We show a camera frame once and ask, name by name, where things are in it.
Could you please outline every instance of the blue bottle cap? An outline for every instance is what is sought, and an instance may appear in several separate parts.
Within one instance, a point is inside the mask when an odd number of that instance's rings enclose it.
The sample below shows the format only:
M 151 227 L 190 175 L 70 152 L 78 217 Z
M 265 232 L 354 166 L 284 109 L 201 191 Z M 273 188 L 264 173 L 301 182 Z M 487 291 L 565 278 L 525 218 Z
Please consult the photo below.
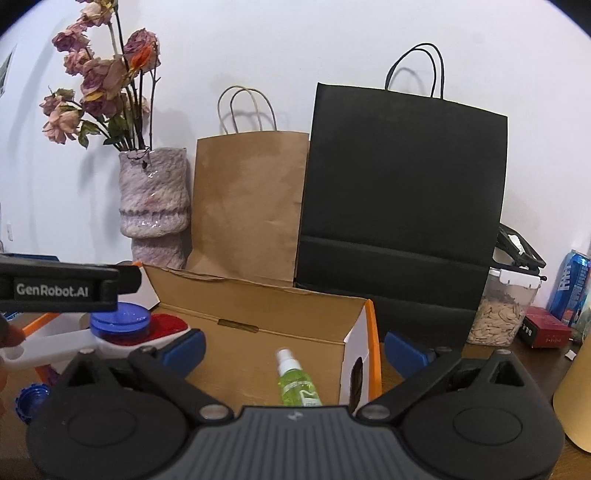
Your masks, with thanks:
M 132 335 L 150 325 L 150 311 L 133 303 L 120 302 L 114 312 L 90 314 L 90 328 L 97 336 Z
M 14 401 L 14 410 L 17 412 L 18 418 L 29 425 L 49 392 L 50 388 L 45 384 L 33 384 L 30 387 L 23 388 Z

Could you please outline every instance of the kraft paper bag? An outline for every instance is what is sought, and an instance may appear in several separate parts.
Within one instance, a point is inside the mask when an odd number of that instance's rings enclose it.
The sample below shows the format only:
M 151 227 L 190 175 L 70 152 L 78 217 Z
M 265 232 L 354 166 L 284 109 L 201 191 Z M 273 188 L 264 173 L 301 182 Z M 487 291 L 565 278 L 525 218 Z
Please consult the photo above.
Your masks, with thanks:
M 230 100 L 234 130 L 223 124 L 220 103 Z M 253 101 L 259 131 L 239 133 L 233 110 L 236 95 Z M 271 109 L 274 129 L 263 131 L 253 93 Z M 225 135 L 197 142 L 191 237 L 187 269 L 199 274 L 292 286 L 306 174 L 308 134 L 277 130 L 272 106 L 261 92 L 226 89 L 217 112 Z

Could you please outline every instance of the pink textured vase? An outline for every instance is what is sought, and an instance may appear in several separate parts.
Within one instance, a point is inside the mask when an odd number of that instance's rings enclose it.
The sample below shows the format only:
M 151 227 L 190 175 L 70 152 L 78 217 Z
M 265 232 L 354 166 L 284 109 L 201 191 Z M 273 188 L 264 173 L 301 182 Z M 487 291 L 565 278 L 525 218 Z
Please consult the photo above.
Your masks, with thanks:
M 180 240 L 172 241 L 172 237 L 189 225 L 187 150 L 157 148 L 121 152 L 119 162 L 121 233 L 136 240 L 167 237 L 160 242 L 134 242 L 134 260 L 179 268 L 176 265 L 184 264 L 185 259 L 177 247 Z M 140 252 L 148 251 L 149 258 L 142 258 Z

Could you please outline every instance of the dried flower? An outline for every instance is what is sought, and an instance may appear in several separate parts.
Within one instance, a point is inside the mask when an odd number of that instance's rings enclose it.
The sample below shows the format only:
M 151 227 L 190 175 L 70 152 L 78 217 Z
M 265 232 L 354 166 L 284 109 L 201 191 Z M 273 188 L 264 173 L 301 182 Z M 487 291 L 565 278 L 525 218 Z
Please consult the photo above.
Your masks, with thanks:
M 64 103 L 60 103 L 48 118 L 43 126 L 43 133 L 50 141 L 65 144 L 66 137 L 74 140 L 74 133 L 77 132 L 80 124 L 80 111 L 77 109 L 69 110 Z
M 84 50 L 90 40 L 83 35 L 86 26 L 80 22 L 68 26 L 64 31 L 59 32 L 52 39 L 57 51 L 80 51 Z
M 43 102 L 39 106 L 41 108 L 43 108 L 44 115 L 50 116 L 52 111 L 54 111 L 60 103 L 61 103 L 61 97 L 56 97 L 55 95 L 49 95 L 43 99 Z
M 149 72 L 160 66 L 160 44 L 156 35 L 145 28 L 134 32 L 123 48 L 132 70 Z
M 66 68 L 66 73 L 73 76 L 82 73 L 82 67 L 87 61 L 91 60 L 94 55 L 94 52 L 88 48 L 78 52 L 71 51 L 64 57 L 64 67 Z
M 82 93 L 87 102 L 103 95 L 106 95 L 107 100 L 115 99 L 127 81 L 127 69 L 120 55 L 113 60 L 96 57 L 87 61 L 82 67 L 82 75 Z
M 107 100 L 107 97 L 103 95 L 100 98 L 93 100 L 91 102 L 83 100 L 82 108 L 85 110 L 85 112 L 91 114 L 92 116 L 104 115 L 110 118 L 119 111 L 121 111 L 122 104 L 121 99 L 119 97 L 117 97 L 114 100 Z
M 59 104 L 61 104 L 62 102 L 69 102 L 73 99 L 74 90 L 66 90 L 60 88 L 55 93 L 46 96 L 39 106 L 43 108 L 43 114 L 50 116 L 52 111 L 54 111 Z
M 89 2 L 82 9 L 82 17 L 80 21 L 87 27 L 100 27 L 106 25 L 111 21 L 113 15 L 113 8 L 111 4 L 104 5 L 103 2 Z

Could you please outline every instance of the cardboard box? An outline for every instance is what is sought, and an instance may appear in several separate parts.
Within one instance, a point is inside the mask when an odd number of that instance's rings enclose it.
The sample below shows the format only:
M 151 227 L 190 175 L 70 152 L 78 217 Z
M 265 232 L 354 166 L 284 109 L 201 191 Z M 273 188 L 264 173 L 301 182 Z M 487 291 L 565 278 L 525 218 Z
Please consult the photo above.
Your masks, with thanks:
M 206 336 L 205 360 L 187 380 L 231 406 L 280 405 L 280 348 L 293 351 L 325 405 L 356 410 L 381 395 L 373 304 L 289 287 L 145 267 L 156 313 L 181 317 Z
M 571 331 L 546 309 L 530 307 L 519 337 L 532 348 L 558 348 L 568 344 Z

